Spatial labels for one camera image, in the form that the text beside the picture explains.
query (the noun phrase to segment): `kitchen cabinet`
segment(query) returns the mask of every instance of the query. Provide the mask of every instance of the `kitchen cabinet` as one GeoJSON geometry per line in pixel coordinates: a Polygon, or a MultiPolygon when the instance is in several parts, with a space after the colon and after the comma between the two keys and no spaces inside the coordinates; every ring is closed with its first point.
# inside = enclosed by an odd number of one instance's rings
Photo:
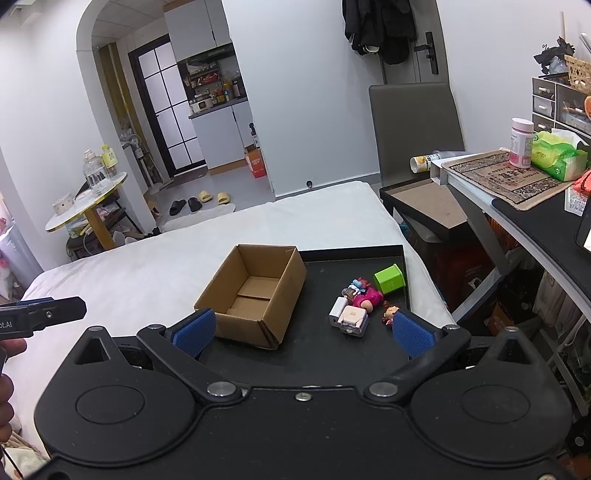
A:
{"type": "Polygon", "coordinates": [[[193,0],[173,8],[164,13],[164,19],[177,61],[217,46],[205,0],[193,0]]]}
{"type": "Polygon", "coordinates": [[[222,0],[205,0],[209,21],[212,25],[213,36],[218,47],[232,42],[226,13],[223,10],[222,0]]]}
{"type": "Polygon", "coordinates": [[[248,145],[252,145],[255,141],[252,138],[251,127],[252,123],[252,112],[248,102],[242,102],[232,106],[234,110],[234,118],[238,125],[238,131],[242,139],[242,145],[246,148],[248,145]]]}
{"type": "Polygon", "coordinates": [[[193,118],[193,126],[208,168],[244,158],[244,146],[232,108],[193,118]]]}

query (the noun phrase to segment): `frosted glass pane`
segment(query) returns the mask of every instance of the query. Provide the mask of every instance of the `frosted glass pane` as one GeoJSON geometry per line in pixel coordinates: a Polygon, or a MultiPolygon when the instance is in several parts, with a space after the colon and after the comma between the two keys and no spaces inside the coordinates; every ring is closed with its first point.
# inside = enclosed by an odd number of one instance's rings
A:
{"type": "Polygon", "coordinates": [[[185,145],[187,145],[187,150],[191,156],[191,162],[197,163],[198,161],[205,160],[205,156],[201,151],[201,145],[199,145],[199,140],[197,140],[197,138],[189,140],[185,145]]]}
{"type": "Polygon", "coordinates": [[[138,59],[139,66],[142,68],[142,74],[144,75],[144,78],[149,77],[160,70],[158,68],[158,62],[156,61],[156,54],[153,50],[140,55],[138,59]]]}
{"type": "Polygon", "coordinates": [[[160,112],[157,117],[166,146],[170,147],[181,143],[183,139],[181,138],[181,132],[178,130],[177,121],[174,119],[173,109],[168,108],[160,112]]]}
{"type": "Polygon", "coordinates": [[[181,128],[183,140],[189,140],[190,138],[194,138],[196,134],[195,129],[193,128],[193,122],[189,120],[189,115],[191,115],[189,102],[183,102],[179,105],[176,105],[173,107],[173,109],[174,114],[177,117],[178,125],[181,128]]]}
{"type": "Polygon", "coordinates": [[[173,105],[187,100],[187,93],[184,91],[183,81],[177,66],[164,70],[162,77],[164,77],[164,84],[173,105]]]}
{"type": "Polygon", "coordinates": [[[166,88],[164,88],[164,82],[160,74],[146,79],[146,87],[148,88],[148,94],[152,101],[154,112],[159,112],[170,106],[170,100],[168,100],[168,95],[166,95],[166,88]]]}
{"type": "Polygon", "coordinates": [[[191,160],[187,155],[187,149],[184,147],[184,143],[177,145],[176,147],[169,148],[170,156],[173,158],[174,166],[177,168],[183,168],[190,165],[191,160]]]}
{"type": "Polygon", "coordinates": [[[160,70],[164,70],[177,63],[177,60],[174,58],[173,46],[170,42],[156,48],[156,56],[158,57],[160,70]]]}

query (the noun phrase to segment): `glass door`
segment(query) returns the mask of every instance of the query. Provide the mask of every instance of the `glass door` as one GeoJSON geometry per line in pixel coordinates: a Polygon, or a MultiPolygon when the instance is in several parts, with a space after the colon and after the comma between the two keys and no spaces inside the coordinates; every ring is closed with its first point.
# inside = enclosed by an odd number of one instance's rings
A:
{"type": "Polygon", "coordinates": [[[129,59],[168,174],[205,165],[168,35],[130,52],[129,59]]]}

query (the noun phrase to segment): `slipper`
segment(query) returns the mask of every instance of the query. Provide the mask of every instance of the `slipper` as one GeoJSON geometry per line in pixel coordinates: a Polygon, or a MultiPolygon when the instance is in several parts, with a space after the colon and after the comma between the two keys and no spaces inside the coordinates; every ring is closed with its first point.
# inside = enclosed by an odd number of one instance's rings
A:
{"type": "Polygon", "coordinates": [[[185,199],[175,200],[173,204],[170,206],[170,210],[168,211],[168,213],[170,214],[170,216],[178,215],[186,204],[187,200],[185,199]]]}
{"type": "Polygon", "coordinates": [[[201,210],[202,206],[203,205],[201,204],[201,202],[197,200],[195,197],[189,198],[189,208],[192,212],[197,212],[197,210],[201,210]]]}
{"type": "Polygon", "coordinates": [[[197,195],[197,197],[199,198],[199,200],[201,201],[201,203],[209,202],[213,198],[211,196],[211,194],[209,194],[205,190],[202,190],[201,193],[199,195],[197,195]]]}
{"type": "Polygon", "coordinates": [[[220,192],[217,194],[217,204],[218,205],[225,205],[226,203],[230,203],[230,194],[226,192],[220,192]]]}

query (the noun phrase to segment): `magenta toy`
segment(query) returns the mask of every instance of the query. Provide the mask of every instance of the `magenta toy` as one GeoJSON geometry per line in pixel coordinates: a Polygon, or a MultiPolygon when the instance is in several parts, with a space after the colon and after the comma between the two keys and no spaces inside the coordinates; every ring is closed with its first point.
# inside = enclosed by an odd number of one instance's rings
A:
{"type": "Polygon", "coordinates": [[[367,313],[372,313],[374,308],[384,301],[384,295],[373,288],[364,278],[358,278],[353,281],[359,288],[360,293],[347,296],[349,304],[353,307],[365,309],[367,313]]]}

